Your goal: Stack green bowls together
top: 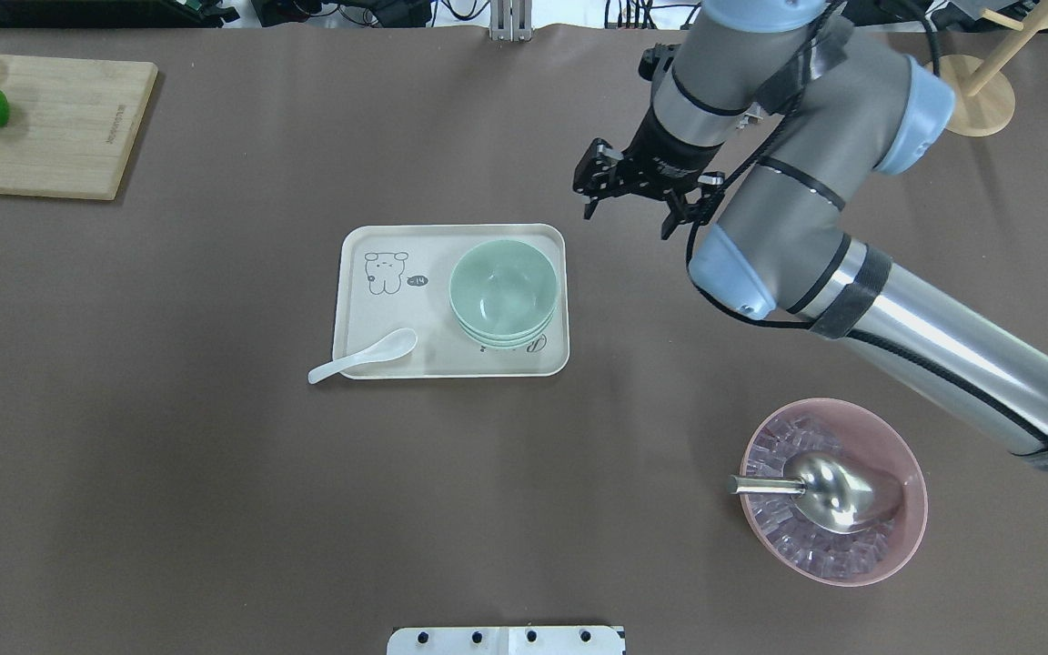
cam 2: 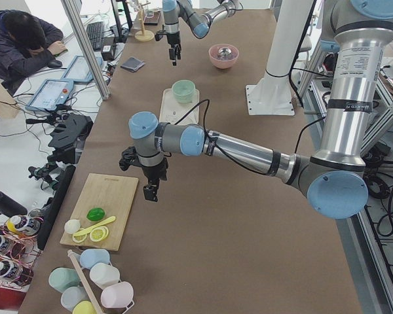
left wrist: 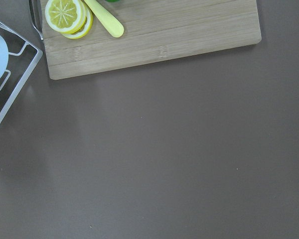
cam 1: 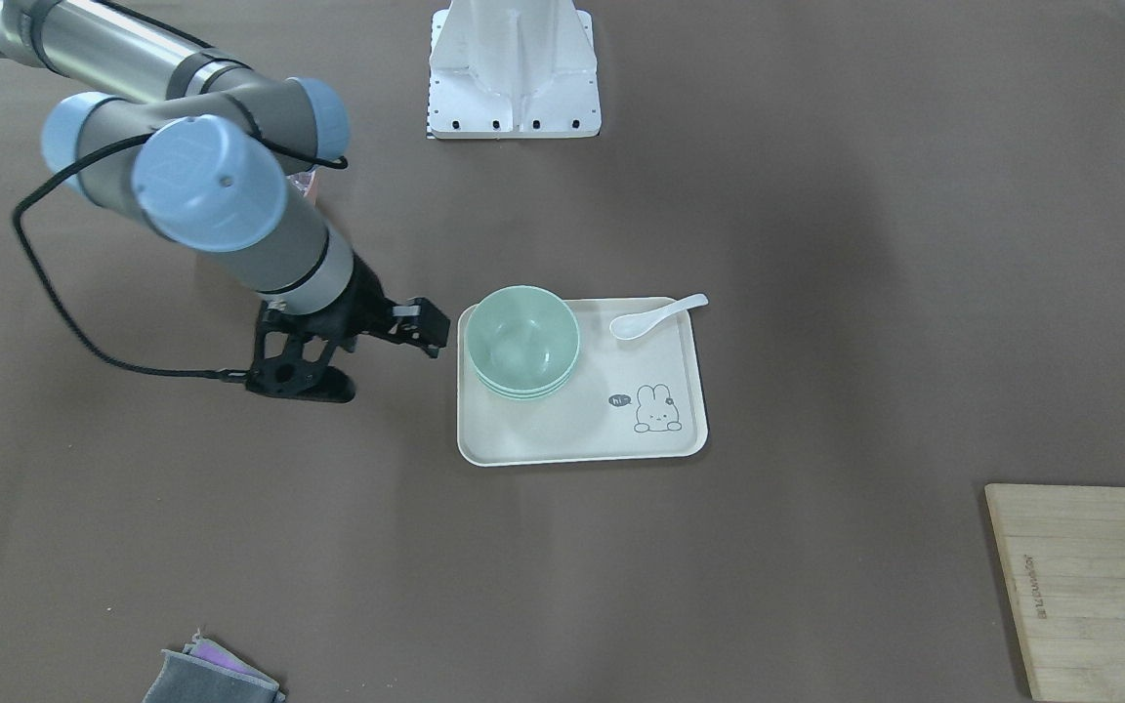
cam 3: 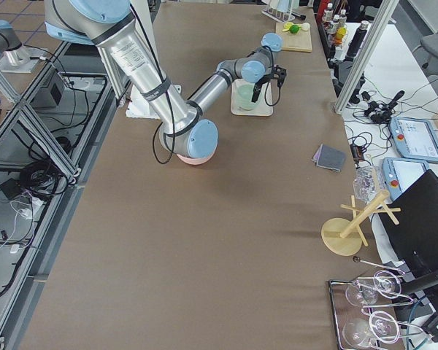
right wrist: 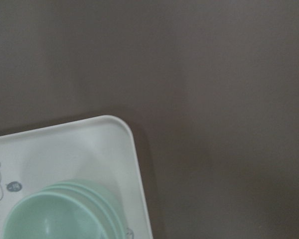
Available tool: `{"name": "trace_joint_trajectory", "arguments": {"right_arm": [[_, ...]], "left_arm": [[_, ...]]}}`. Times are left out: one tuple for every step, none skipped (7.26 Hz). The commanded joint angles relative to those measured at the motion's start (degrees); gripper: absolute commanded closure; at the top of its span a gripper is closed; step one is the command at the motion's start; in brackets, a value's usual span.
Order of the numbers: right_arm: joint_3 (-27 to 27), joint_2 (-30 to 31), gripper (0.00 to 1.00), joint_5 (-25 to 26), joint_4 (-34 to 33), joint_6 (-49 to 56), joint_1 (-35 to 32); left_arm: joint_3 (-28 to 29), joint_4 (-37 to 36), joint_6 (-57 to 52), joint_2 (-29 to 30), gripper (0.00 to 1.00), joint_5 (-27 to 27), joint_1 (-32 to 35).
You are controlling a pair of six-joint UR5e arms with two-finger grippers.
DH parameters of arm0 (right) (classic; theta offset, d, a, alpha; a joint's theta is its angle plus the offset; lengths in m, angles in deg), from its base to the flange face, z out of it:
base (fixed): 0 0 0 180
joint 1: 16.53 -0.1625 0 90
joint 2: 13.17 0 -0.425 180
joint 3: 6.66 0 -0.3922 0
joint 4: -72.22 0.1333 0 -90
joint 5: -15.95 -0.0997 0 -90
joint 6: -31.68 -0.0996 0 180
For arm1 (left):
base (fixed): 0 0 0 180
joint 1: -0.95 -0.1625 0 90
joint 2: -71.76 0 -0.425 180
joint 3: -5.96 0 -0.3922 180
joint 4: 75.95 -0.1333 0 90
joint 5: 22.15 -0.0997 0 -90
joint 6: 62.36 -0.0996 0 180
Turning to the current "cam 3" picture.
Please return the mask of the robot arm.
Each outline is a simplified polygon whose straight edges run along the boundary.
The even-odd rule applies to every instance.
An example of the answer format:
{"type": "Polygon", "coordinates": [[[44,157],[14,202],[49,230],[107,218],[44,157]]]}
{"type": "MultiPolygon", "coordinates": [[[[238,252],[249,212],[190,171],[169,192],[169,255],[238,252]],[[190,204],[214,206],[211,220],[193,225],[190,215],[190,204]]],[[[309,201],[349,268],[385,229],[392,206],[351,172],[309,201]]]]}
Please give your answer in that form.
{"type": "Polygon", "coordinates": [[[217,149],[218,129],[203,115],[232,82],[253,83],[257,99],[262,84],[284,71],[275,63],[283,40],[267,33],[249,56],[220,62],[185,100],[159,65],[146,33],[151,20],[141,20],[130,1],[46,1],[45,25],[49,36],[94,45],[113,59],[160,117],[154,140],[191,165],[206,163],[217,149]]]}

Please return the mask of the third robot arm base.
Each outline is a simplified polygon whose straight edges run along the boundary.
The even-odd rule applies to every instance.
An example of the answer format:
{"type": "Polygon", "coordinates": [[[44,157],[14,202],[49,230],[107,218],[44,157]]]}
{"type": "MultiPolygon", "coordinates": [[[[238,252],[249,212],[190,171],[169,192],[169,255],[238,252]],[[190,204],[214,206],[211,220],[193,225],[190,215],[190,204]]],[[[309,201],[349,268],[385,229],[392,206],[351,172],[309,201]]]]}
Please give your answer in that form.
{"type": "Polygon", "coordinates": [[[0,20],[0,70],[4,73],[30,74],[37,65],[30,52],[6,20],[0,20]]]}

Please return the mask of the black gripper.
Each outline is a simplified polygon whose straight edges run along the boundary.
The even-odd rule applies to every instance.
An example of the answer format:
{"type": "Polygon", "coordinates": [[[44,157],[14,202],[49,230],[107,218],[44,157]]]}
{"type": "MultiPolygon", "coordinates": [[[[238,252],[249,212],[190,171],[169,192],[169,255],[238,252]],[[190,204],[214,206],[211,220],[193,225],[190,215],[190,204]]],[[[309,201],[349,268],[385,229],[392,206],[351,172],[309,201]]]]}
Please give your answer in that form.
{"type": "MultiPolygon", "coordinates": [[[[271,67],[271,71],[268,74],[265,74],[261,81],[263,83],[271,82],[272,80],[277,81],[277,86],[281,88],[285,83],[285,78],[287,77],[287,70],[279,65],[273,65],[271,67]]],[[[259,96],[261,94],[261,88],[262,84],[260,82],[257,82],[253,86],[253,94],[251,97],[252,102],[257,102],[259,99],[259,96]]]]}

